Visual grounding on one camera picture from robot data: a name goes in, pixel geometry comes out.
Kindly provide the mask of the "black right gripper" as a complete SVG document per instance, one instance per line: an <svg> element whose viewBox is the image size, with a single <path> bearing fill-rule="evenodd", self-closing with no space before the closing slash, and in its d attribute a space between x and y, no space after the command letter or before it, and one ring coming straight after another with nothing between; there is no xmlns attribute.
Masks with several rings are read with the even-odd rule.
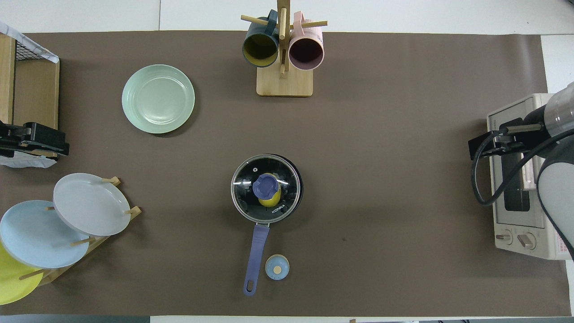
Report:
<svg viewBox="0 0 574 323"><path fill-rule="evenodd" d="M515 134L506 134L511 137L509 140L503 140L501 144L496 143L496 137L500 131L488 131L468 141L468 153L470 160L474 161L476 156L486 157L495 154L498 156L508 155L511 153L526 153L531 151L537 145L549 139L551 135L545 128L544 122L545 106L530 112L525 118L515 118L511 121L501 123L499 129L505 127L516 127L526 125L541 125L542 129L538 131L523 131Z"/></svg>

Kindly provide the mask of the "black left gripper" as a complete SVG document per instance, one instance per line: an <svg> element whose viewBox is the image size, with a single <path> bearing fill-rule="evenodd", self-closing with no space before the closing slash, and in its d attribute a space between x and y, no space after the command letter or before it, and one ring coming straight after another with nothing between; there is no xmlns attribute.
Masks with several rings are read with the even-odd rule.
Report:
<svg viewBox="0 0 574 323"><path fill-rule="evenodd" d="M65 133L36 122L26 122L23 126L0 121L0 155L14 157L15 152L39 150L68 156L70 145L65 141Z"/></svg>

